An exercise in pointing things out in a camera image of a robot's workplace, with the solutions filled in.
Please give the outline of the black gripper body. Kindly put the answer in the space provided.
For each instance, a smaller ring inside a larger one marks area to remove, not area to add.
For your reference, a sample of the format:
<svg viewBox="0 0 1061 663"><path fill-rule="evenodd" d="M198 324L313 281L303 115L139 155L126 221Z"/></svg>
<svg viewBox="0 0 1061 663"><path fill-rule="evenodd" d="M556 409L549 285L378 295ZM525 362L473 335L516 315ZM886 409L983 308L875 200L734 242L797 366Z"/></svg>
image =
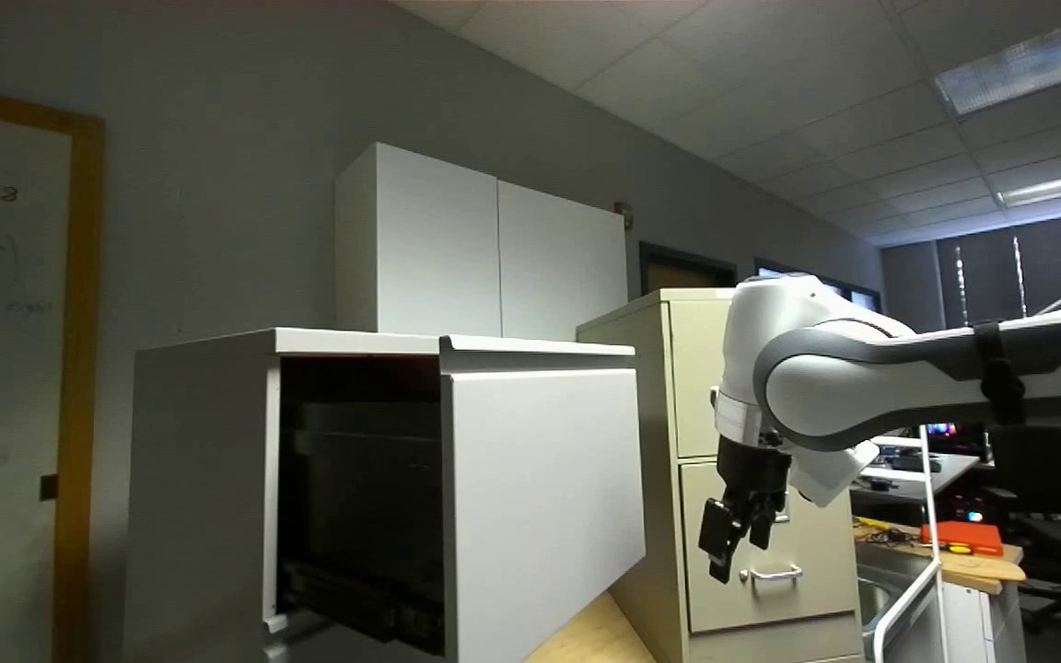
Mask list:
<svg viewBox="0 0 1061 663"><path fill-rule="evenodd" d="M776 450L719 441L721 507L740 522L740 541L754 519L775 519L786 507L787 469L792 460Z"/></svg>

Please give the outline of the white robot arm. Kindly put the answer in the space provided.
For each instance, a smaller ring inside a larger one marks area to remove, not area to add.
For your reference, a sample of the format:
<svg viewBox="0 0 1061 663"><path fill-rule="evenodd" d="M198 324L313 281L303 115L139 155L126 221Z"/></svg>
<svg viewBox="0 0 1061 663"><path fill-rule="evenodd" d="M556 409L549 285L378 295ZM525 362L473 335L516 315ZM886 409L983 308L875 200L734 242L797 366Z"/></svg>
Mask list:
<svg viewBox="0 0 1061 663"><path fill-rule="evenodd" d="M906 423L1023 423L1061 411L1061 308L915 331L818 276L750 276L728 295L711 390L721 493L702 501L708 576L770 546L786 490L829 505Z"/></svg>

